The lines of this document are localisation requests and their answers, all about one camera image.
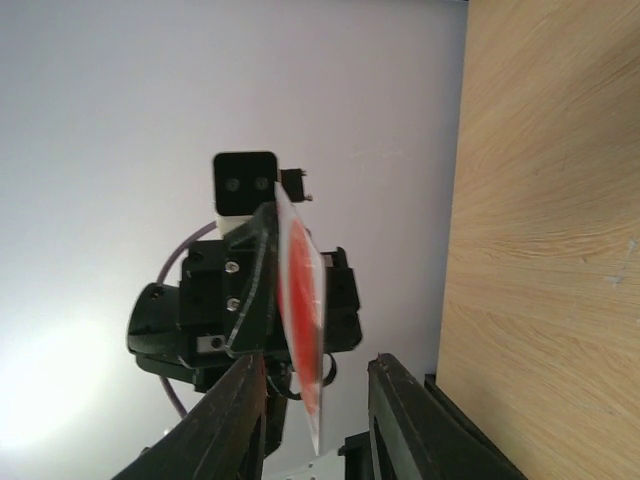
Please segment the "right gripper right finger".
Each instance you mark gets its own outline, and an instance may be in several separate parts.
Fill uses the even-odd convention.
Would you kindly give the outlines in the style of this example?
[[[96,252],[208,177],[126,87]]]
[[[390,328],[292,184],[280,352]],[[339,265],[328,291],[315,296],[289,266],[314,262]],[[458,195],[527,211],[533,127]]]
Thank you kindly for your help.
[[[368,364],[376,479],[523,479],[525,475],[434,383],[392,354]]]

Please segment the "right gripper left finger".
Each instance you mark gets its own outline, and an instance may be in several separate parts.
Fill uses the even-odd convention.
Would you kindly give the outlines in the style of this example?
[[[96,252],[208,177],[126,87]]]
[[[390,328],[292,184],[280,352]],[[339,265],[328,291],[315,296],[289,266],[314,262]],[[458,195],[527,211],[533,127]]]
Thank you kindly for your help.
[[[237,360],[189,414],[116,477],[259,479],[266,433],[263,357]]]

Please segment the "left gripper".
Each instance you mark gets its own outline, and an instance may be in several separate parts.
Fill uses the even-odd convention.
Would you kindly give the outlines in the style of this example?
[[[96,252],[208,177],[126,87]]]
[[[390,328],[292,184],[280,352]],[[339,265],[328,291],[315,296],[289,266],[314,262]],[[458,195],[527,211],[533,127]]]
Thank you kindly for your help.
[[[278,306],[278,213],[262,204],[224,240],[197,241],[182,263],[179,325],[196,336],[221,335],[232,358],[263,352],[290,357]],[[355,349],[362,340],[353,269],[342,248],[323,254],[326,267],[324,352]]]

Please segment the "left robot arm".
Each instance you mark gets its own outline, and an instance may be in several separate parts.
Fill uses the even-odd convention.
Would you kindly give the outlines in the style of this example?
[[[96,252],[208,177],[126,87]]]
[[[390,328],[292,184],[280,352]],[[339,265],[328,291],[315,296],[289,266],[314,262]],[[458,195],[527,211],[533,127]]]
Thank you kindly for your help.
[[[291,343],[311,340],[329,356],[354,349],[362,340],[360,300],[345,250],[326,252],[325,322],[315,333],[287,333],[277,246],[276,207],[267,203],[223,238],[198,234],[179,247],[179,284],[148,284],[131,314],[127,348],[138,366],[205,393],[237,358],[261,353],[275,390],[300,399],[289,389],[291,373],[303,371],[292,359]]]

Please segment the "red dotted white card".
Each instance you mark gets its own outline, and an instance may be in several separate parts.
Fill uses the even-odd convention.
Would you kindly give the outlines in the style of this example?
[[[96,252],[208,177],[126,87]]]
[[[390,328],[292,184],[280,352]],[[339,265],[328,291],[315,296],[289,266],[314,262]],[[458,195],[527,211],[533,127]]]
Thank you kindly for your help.
[[[322,454],[326,267],[292,201],[275,184],[279,306],[316,455]]]

